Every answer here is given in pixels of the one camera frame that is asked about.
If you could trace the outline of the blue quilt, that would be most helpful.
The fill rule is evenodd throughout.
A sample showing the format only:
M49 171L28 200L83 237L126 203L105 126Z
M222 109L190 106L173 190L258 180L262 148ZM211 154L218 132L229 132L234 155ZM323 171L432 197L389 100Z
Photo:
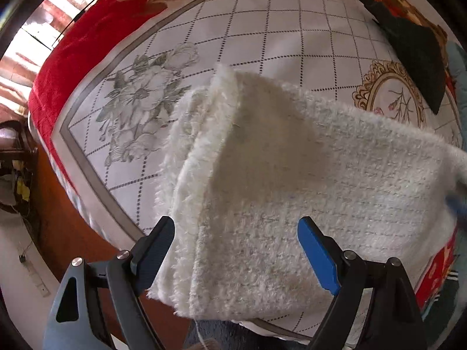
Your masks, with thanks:
M460 118L462 149L466 151L467 135L467 54L466 51L453 41L446 45L448 67L454 82L457 99L457 110Z

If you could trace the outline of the black folded garment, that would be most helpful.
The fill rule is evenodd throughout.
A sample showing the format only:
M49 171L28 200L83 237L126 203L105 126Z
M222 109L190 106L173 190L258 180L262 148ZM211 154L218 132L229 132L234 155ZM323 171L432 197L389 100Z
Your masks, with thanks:
M446 89L446 72L434 32L392 13L383 1L358 1L374 16L428 107L437 115Z

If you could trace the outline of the green striped garment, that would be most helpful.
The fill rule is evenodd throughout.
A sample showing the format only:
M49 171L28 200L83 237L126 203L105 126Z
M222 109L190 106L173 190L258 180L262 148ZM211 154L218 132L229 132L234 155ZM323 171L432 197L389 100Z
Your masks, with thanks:
M458 272L450 270L440 291L430 300L422 316L428 347L433 346L447 328L457 306L458 289Z

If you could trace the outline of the dark fuzzy robe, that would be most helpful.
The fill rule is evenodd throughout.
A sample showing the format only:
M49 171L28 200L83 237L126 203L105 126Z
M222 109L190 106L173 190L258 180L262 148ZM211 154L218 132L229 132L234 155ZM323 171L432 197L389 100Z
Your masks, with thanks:
M260 336L231 321L192 321L183 349L306 349L295 341Z

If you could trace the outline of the white tweed jacket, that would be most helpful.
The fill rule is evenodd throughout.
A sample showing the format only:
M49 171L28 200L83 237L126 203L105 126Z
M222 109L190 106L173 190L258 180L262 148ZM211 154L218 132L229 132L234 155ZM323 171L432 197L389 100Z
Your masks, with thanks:
M182 317L322 314L304 216L365 259L400 258L412 283L453 233L466 154L433 133L224 65L172 116L154 212L175 238L147 295Z

